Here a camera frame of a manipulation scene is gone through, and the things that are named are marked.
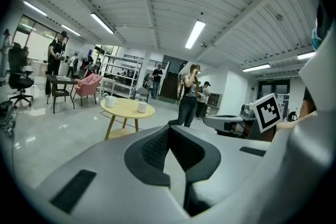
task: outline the black cap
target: black cap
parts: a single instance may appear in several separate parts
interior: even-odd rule
[[[6,34],[9,34],[10,35],[10,33],[9,33],[9,30],[8,29],[6,29],[5,30],[5,32],[4,32],[4,35],[6,35]]]
[[[68,37],[68,33],[65,31],[62,31],[61,36]]]

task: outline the black office chair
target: black office chair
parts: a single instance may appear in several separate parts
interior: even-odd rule
[[[28,77],[29,72],[27,73],[27,77],[22,78],[23,72],[22,67],[27,63],[27,52],[21,49],[21,45],[19,43],[14,42],[14,46],[8,52],[8,62],[9,62],[9,81],[8,84],[12,89],[17,89],[20,91],[20,94],[14,97],[10,97],[11,99],[17,99],[14,103],[14,108],[17,108],[16,104],[20,100],[25,100],[28,102],[28,105],[31,106],[32,103],[27,99],[31,98],[33,100],[32,95],[25,95],[25,89],[30,88],[34,81]]]

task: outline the fluorescent light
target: fluorescent light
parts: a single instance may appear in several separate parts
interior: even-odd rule
[[[70,32],[73,32],[75,35],[80,36],[77,32],[73,31],[71,28],[67,27],[66,25],[62,25],[65,29],[69,30]]]
[[[23,1],[23,3],[24,3],[26,6],[28,6],[28,7],[32,8],[32,9],[36,10],[37,12],[41,13],[43,16],[47,16],[47,14],[46,14],[45,12],[43,12],[43,11],[40,10],[39,8],[35,7],[35,6],[32,5],[31,3],[27,2],[27,1]]]
[[[193,31],[191,32],[190,36],[189,36],[189,39],[188,39],[188,42],[187,44],[185,45],[185,47],[187,49],[191,49],[191,47],[194,45],[196,39],[198,38],[198,36],[200,35],[200,33],[202,32],[203,28],[205,26],[205,23],[197,20],[195,26],[194,26],[194,29]]]
[[[110,34],[114,34],[114,32],[108,27],[98,16],[96,13],[91,13],[92,18],[94,18],[102,27],[104,27],[107,32]]]
[[[257,66],[257,67],[250,67],[250,68],[245,68],[242,70],[242,72],[250,72],[250,71],[255,71],[259,69],[265,69],[265,68],[270,68],[271,66],[269,64],[262,65],[262,66]]]
[[[306,59],[306,58],[310,58],[310,57],[313,57],[315,55],[315,51],[313,52],[309,52],[307,54],[299,54],[298,55],[298,59],[299,60],[302,60],[302,59]]]
[[[29,26],[29,25],[25,25],[25,24],[23,24],[23,23],[21,23],[23,26],[25,26],[25,27],[27,27],[27,28],[29,28],[29,29],[32,29],[32,30],[35,30],[36,31],[36,29],[35,28],[32,28],[31,26]]]

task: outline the jeans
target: jeans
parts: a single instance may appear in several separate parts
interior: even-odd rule
[[[199,114],[204,109],[205,103],[197,102],[196,118],[199,118]]]
[[[153,81],[153,90],[152,90],[152,97],[155,99],[156,95],[158,94],[160,82],[159,81]]]
[[[48,64],[48,68],[47,68],[47,74],[49,75],[58,75],[58,69],[59,69],[59,65],[61,64],[60,61],[56,61],[53,60],[50,64]],[[51,87],[50,87],[50,82],[49,80],[47,80],[46,83],[46,95],[50,95],[51,93]]]
[[[67,77],[69,76],[70,72],[71,72],[71,78],[72,78],[73,75],[74,75],[74,67],[69,67],[69,68],[68,68]]]
[[[177,120],[168,121],[169,125],[182,125],[190,127],[197,109],[197,99],[191,97],[182,97],[179,106],[179,117]]]
[[[8,63],[8,54],[4,54],[2,50],[0,50],[1,62],[0,62],[0,77],[5,77],[7,73],[7,63]]]

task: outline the white cup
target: white cup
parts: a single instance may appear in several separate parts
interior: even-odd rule
[[[137,111],[140,113],[145,113],[147,109],[147,103],[139,102]]]
[[[113,96],[107,96],[107,97],[105,98],[105,105],[106,105],[108,108],[114,108],[115,105],[116,105],[116,102],[117,102],[116,97],[113,97]]]

